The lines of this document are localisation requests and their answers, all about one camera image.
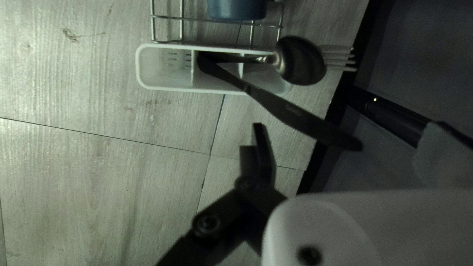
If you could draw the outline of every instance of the floor seam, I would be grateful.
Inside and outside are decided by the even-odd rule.
[[[52,128],[57,128],[57,129],[63,129],[63,130],[68,130],[68,131],[73,131],[73,132],[78,132],[78,133],[85,133],[85,134],[90,134],[90,135],[95,135],[95,136],[100,136],[100,137],[107,137],[107,138],[112,138],[112,139],[117,139],[117,140],[122,140],[122,141],[129,141],[129,142],[136,142],[136,143],[142,143],[142,144],[149,144],[149,145],[158,146],[158,147],[163,147],[163,148],[170,148],[170,149],[176,149],[176,150],[181,150],[181,151],[190,151],[190,150],[180,149],[180,148],[175,148],[175,147],[170,147],[170,146],[164,146],[164,145],[158,145],[158,144],[153,144],[153,143],[148,143],[148,142],[140,142],[140,141],[128,140],[128,139],[124,139],[124,138],[112,137],[112,136],[101,135],[101,134],[97,134],[97,133],[90,133],[90,132],[85,132],[85,131],[80,131],[80,130],[74,130],[74,129],[67,129],[67,128],[58,127],[58,126],[53,126],[53,125],[46,125],[46,124],[33,123],[33,122],[22,121],[22,120],[17,120],[17,119],[12,119],[12,118],[0,117],[0,119],[11,120],[11,121],[16,121],[16,122],[23,122],[23,123],[28,123],[28,124],[41,125],[41,126],[47,126],[47,127],[52,127]],[[209,153],[200,152],[200,151],[190,151],[190,152],[195,152],[195,153],[210,155],[210,151],[209,151]]]
[[[223,109],[223,103],[224,102],[225,102],[225,94],[222,97],[222,104],[220,105],[219,116],[217,117],[217,124],[215,125],[215,131],[213,133],[212,145],[210,146],[209,160],[207,161],[207,168],[205,169],[204,179],[202,180],[201,193],[199,195],[199,202],[197,203],[197,209],[195,210],[195,213],[197,213],[197,211],[199,210],[199,205],[201,204],[202,191],[204,189],[204,184],[205,184],[205,177],[207,176],[207,171],[209,170],[210,158],[212,156],[213,143],[215,142],[215,136],[217,135],[217,128],[219,127],[220,116],[222,115],[222,109]]]

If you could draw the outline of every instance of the white utensil holder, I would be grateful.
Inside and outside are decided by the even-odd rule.
[[[271,52],[185,44],[143,44],[136,51],[138,83],[147,89],[245,95],[233,85],[201,72],[198,51],[268,55]],[[273,66],[254,63],[220,63],[222,68],[255,86],[283,96],[291,84]]]

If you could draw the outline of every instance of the metal wire rack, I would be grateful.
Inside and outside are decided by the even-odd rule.
[[[276,23],[267,23],[265,20],[261,21],[225,21],[225,20],[212,20],[212,19],[204,19],[204,18],[192,18],[192,17],[186,17],[184,7],[185,5],[185,0],[180,0],[179,3],[179,9],[178,9],[178,16],[162,16],[162,15],[157,15],[156,14],[156,1],[158,0],[150,0],[151,4],[151,41],[154,43],[161,43],[161,44],[168,44],[168,43],[175,43],[175,44],[197,44],[197,45],[212,45],[212,46],[232,46],[235,48],[245,48],[245,49],[261,49],[261,50],[266,50],[266,49],[271,49],[271,48],[264,48],[261,45],[255,44],[255,32],[257,28],[261,29],[268,29],[275,31],[275,34],[271,34],[273,36],[273,42],[274,44],[279,40],[281,36],[281,30],[283,29],[283,16],[284,16],[284,0],[272,0],[270,1],[271,5],[275,5],[276,8],[273,8],[272,10],[269,11],[275,11],[277,10],[276,14],[276,19],[273,19],[273,22]],[[172,23],[170,22],[178,22],[178,26],[173,26]],[[242,26],[249,27],[248,36],[245,38],[245,43],[238,43],[238,40],[236,43],[219,43],[219,44],[214,44],[214,43],[208,43],[202,40],[187,40],[185,33],[186,31],[184,30],[184,23],[185,22],[195,22],[195,23],[207,23],[207,24],[227,24],[227,25],[237,25],[239,26],[238,29],[238,36],[240,36],[240,32],[242,31]],[[157,30],[159,30],[159,27],[173,27],[173,28],[178,28],[178,34],[177,36],[167,36],[165,38],[158,37]]]

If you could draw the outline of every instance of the screw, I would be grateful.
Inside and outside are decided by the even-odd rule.
[[[239,186],[243,190],[253,190],[253,189],[256,189],[258,187],[257,183],[250,177],[240,180],[239,181]]]
[[[220,219],[215,214],[207,214],[197,220],[197,229],[204,234],[213,233],[220,226]]]
[[[298,253],[299,262],[307,266],[318,265],[322,261],[322,255],[316,248],[301,248]]]

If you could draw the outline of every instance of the metal spoon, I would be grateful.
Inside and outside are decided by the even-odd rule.
[[[240,57],[228,53],[200,52],[213,62],[267,63],[274,66],[281,77],[296,85],[312,85],[325,75],[327,67],[315,45],[300,37],[279,39],[272,54],[258,57]]]

